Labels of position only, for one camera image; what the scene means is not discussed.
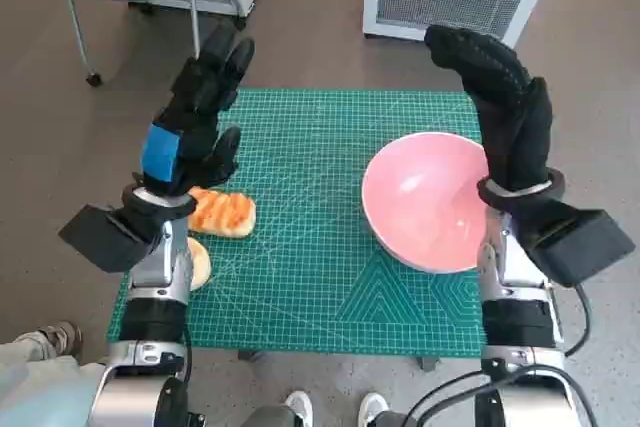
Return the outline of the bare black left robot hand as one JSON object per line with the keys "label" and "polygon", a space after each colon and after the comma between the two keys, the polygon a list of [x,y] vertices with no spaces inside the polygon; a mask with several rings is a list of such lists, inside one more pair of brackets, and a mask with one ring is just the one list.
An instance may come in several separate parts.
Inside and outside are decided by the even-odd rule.
{"label": "bare black left robot hand", "polygon": [[187,59],[172,97],[150,124],[137,181],[160,197],[185,195],[193,187],[225,183],[236,171],[241,130],[219,130],[219,116],[238,96],[238,87],[255,54],[255,41],[236,39],[237,31],[217,25],[199,53]]}

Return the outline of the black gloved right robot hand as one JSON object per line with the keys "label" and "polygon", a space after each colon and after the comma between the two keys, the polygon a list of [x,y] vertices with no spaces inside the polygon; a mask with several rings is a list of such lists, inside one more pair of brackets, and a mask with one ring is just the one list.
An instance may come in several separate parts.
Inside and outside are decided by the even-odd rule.
{"label": "black gloved right robot hand", "polygon": [[516,52],[490,35],[432,25],[424,42],[432,62],[458,74],[475,105],[494,184],[517,192],[547,183],[553,114],[545,79],[531,76]]}

